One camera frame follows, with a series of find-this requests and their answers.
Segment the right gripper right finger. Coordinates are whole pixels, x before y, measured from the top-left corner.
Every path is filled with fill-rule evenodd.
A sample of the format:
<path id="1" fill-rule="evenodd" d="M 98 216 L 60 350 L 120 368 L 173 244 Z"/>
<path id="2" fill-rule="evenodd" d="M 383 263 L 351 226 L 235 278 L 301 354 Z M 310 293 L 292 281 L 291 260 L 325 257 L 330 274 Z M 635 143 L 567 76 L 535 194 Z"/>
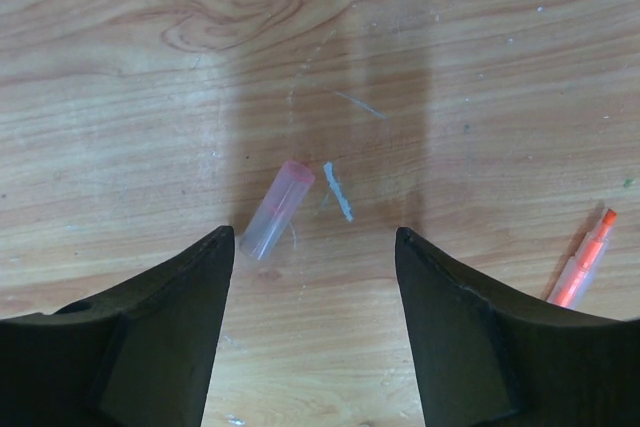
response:
<path id="1" fill-rule="evenodd" d="M 639 323 L 520 292 L 398 229 L 395 268 L 429 426 L 635 426 Z"/>

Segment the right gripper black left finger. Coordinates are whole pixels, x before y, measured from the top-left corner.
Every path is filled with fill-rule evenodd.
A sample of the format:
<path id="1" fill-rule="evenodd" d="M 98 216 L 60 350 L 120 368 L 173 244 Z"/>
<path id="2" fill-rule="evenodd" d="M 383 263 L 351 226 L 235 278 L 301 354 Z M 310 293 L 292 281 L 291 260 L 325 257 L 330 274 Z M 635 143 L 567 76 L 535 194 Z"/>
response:
<path id="1" fill-rule="evenodd" d="M 51 314 L 1 323 L 5 426 L 198 426 L 230 286 L 221 226 Z"/>

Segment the clear pink-tinted pen cap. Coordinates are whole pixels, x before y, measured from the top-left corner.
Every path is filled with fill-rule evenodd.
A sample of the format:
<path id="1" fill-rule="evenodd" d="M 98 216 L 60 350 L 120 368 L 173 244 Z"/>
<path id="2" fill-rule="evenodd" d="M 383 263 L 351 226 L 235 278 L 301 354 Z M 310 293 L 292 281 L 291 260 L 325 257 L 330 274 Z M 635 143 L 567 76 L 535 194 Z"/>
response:
<path id="1" fill-rule="evenodd" d="M 240 251 L 255 260 L 268 257 L 314 181 L 307 166 L 285 161 L 241 236 Z"/>

